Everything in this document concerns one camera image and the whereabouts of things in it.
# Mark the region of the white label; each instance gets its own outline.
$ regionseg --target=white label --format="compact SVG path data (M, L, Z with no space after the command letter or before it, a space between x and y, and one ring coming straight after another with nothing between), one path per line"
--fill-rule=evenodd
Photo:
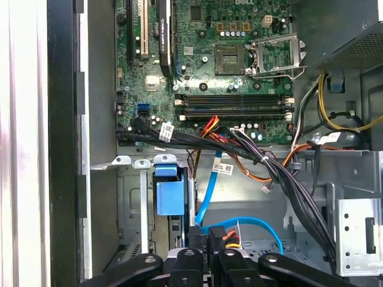
M174 126L168 123L162 123L159 139L164 142L170 142L173 135Z
M194 54L193 47L184 47L184 55L192 56Z
M270 192L270 189L265 185L261 187L261 190L266 194Z
M235 0L235 5L254 5L253 0Z
M221 159L216 157L213 163L213 172L223 173L224 175L232 175L234 166L231 164L221 163Z
M337 142L340 136L341 136L340 132L338 132L338 133L331 133L328 136L321 137L321 139L319 140L318 144L319 145L324 145L327 142Z

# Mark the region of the sata port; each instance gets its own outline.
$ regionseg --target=sata port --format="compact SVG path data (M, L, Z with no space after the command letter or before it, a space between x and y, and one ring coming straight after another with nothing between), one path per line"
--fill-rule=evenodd
M149 103L138 103L137 104L137 110L150 110L150 104Z
M148 116L149 113L150 113L150 111L137 111L137 114L142 116L142 117Z

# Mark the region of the metal frame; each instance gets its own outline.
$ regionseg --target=metal frame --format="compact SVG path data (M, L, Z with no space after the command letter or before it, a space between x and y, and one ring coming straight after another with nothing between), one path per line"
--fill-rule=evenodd
M383 273L381 200L345 199L336 202L336 259L340 276L379 276ZM373 244L366 251L366 218L373 218Z
M269 44L277 44L279 42L290 42L291 47L291 58L292 63L289 66L283 66L283 67L274 67L271 70L266 70L263 66L263 50L264 46ZM297 34L289 34L289 35L283 35L268 39L263 39L259 41L252 41L251 45L248 47L249 50L254 51L254 56L256 57L256 61L254 62L254 66L251 66L251 75L253 78L275 78L275 77L289 77L292 80L295 80L300 75L302 75L305 71L305 66L300 67L300 63L303 60L303 58L306 56L306 52L302 51L303 48L306 47L306 44L299 40L297 37ZM299 73L297 76L292 78L289 75L277 75L277 76L265 76L265 77L259 77L260 74L264 73L274 73L274 72L285 72L285 71L292 71L295 69L301 69L301 73Z
M2 286L51 285L46 11L0 2Z

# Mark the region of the chip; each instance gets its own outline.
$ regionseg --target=chip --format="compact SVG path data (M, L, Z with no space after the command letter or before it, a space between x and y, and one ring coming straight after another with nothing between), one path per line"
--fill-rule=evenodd
M190 20L191 21L201 21L201 6L190 6Z
M237 23L235 22L230 23L230 31L237 31Z
M250 31L250 30L251 30L251 28L250 28L250 23L249 23L249 22L244 22L244 23L242 24L242 30L243 30L243 31Z
M217 23L217 32L223 31L224 27L222 23Z
M215 46L216 75L244 75L245 48L242 45Z

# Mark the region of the white connector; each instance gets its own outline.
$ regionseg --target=white connector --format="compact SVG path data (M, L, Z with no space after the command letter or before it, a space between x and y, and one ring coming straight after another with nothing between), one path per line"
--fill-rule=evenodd
M293 120L293 113L292 112L287 112L285 114L285 121L292 121Z
M288 103L295 103L295 100L294 100L293 97L289 97L289 98L285 99L284 103L285 103L285 104L288 104Z
M273 16L265 15L263 20L262 20L262 27L270 28L272 23L273 23Z

